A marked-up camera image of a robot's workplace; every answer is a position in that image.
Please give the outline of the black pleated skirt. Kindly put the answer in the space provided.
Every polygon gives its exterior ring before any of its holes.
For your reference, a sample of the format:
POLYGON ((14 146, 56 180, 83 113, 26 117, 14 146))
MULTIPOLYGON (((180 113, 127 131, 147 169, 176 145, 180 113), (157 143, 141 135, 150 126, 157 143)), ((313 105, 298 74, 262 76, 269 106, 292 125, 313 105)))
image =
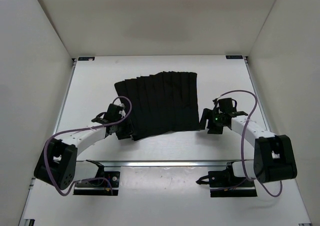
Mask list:
POLYGON ((134 141, 200 128, 195 72, 159 72, 116 82, 114 87, 130 113, 134 141))

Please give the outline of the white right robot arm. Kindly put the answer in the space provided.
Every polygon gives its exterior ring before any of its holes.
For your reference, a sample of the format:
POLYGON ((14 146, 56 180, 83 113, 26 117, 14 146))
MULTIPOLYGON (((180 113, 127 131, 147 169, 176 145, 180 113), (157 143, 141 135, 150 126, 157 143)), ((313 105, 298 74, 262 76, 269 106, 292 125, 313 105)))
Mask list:
POLYGON ((298 174, 292 143, 286 135, 276 135, 263 129, 243 112, 223 113, 216 109, 204 109, 200 126, 209 134, 222 134, 228 127, 241 136, 241 146, 247 141, 254 149, 252 160, 245 160, 241 150, 241 160, 233 162, 231 169, 224 173, 224 181, 236 186, 242 178, 256 179, 260 183, 296 178, 298 174))

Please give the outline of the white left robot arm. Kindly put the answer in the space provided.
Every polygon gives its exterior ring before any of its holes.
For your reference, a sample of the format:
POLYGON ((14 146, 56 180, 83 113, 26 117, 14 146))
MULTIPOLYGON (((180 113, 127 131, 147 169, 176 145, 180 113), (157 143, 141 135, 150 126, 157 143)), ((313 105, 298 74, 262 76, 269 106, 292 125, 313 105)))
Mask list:
POLYGON ((131 121, 120 119, 111 122, 95 118, 84 128, 53 135, 44 145, 33 172, 34 177, 54 186, 61 195, 66 195, 63 191, 79 181, 101 184, 105 178, 102 165, 90 159, 77 162, 77 157, 112 134, 116 134, 119 139, 130 138, 131 121))

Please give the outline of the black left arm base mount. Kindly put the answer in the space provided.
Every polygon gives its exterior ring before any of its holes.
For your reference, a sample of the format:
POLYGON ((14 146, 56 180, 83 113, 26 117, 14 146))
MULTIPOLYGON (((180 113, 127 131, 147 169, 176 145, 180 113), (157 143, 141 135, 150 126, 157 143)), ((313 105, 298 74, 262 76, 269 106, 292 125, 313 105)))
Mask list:
POLYGON ((73 195, 117 196, 121 170, 100 162, 86 160, 76 163, 73 195))

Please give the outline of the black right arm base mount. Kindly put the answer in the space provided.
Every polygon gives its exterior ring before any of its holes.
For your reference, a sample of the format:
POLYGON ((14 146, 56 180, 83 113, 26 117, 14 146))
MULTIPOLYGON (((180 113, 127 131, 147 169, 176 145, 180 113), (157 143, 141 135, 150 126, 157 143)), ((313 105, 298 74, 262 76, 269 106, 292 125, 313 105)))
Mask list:
POLYGON ((209 171, 200 177, 198 185, 209 185, 211 198, 257 197, 255 183, 245 177, 235 177, 231 169, 209 171))

